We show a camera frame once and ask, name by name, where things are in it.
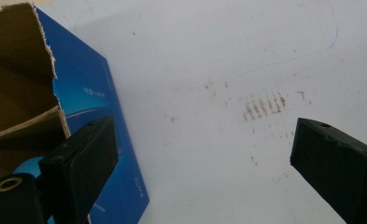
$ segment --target scuff mark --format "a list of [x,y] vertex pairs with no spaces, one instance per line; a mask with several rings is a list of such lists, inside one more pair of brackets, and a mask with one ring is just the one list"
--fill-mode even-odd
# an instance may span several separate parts
[[262,112],[264,113],[265,117],[267,117],[268,113],[267,113],[267,110],[265,109],[264,102],[262,101],[262,99],[260,99],[259,102],[260,102],[260,108]]
[[256,113],[258,114],[258,118],[261,119],[261,113],[259,111],[259,108],[256,105],[256,102],[252,102],[253,103],[253,108],[255,109]]
[[279,94],[279,100],[281,101],[283,107],[285,107],[285,98],[283,98],[280,92],[278,92],[278,94]]
[[250,108],[250,103],[247,103],[247,112],[252,117],[252,120],[254,120],[255,116],[253,115],[253,110]]
[[105,208],[103,208],[103,207],[101,207],[101,206],[99,206],[99,204],[97,204],[97,203],[95,203],[94,205],[93,205],[93,207],[94,208],[96,208],[96,209],[98,209],[99,211],[101,211],[101,212],[106,212],[106,210],[105,210]]
[[276,98],[274,98],[274,102],[276,104],[276,109],[277,109],[276,113],[280,113],[281,112],[281,107],[279,106],[278,101],[276,100]]
[[303,91],[297,91],[297,93],[301,94],[301,95],[302,95],[303,100],[305,100],[305,92],[303,92]]
[[268,106],[270,107],[271,112],[273,112],[273,114],[276,114],[276,112],[274,111],[273,104],[271,103],[271,101],[270,101],[270,100],[268,100]]

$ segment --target dirt stain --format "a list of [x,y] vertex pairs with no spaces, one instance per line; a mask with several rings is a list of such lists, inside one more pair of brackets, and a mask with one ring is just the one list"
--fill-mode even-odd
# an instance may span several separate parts
[[255,116],[253,114],[252,108],[250,108],[250,103],[247,103],[247,112],[251,116],[252,120],[254,120],[255,119]]
[[256,113],[258,114],[258,118],[261,119],[260,110],[255,103],[253,103],[253,109],[255,109]]
[[267,110],[265,109],[264,102],[262,101],[262,99],[260,99],[259,102],[260,102],[260,108],[262,112],[264,113],[265,117],[267,117],[268,113],[267,113]]
[[285,98],[283,98],[283,96],[281,95],[281,93],[278,92],[278,94],[279,94],[279,100],[281,101],[283,107],[285,107],[285,103],[286,103],[285,102]]
[[277,109],[276,113],[280,113],[281,112],[281,107],[279,106],[278,101],[276,100],[276,98],[274,98],[274,102],[276,104],[276,109]]
[[298,91],[297,93],[301,94],[301,95],[302,95],[303,100],[305,100],[305,92],[303,92],[303,91]]
[[273,103],[271,102],[271,100],[268,100],[268,106],[270,107],[271,112],[272,112],[273,114],[276,114],[276,112],[274,111]]

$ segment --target torn cardboard flap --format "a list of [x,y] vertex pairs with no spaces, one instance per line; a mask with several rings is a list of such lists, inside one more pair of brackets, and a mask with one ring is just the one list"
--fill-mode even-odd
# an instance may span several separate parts
[[0,140],[63,129],[53,61],[30,4],[0,11]]

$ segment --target white table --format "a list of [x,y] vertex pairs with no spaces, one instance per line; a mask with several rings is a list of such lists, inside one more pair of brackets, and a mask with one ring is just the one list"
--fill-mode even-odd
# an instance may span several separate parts
[[107,57],[140,223],[344,223],[289,165],[298,117],[367,144],[367,0],[54,0]]

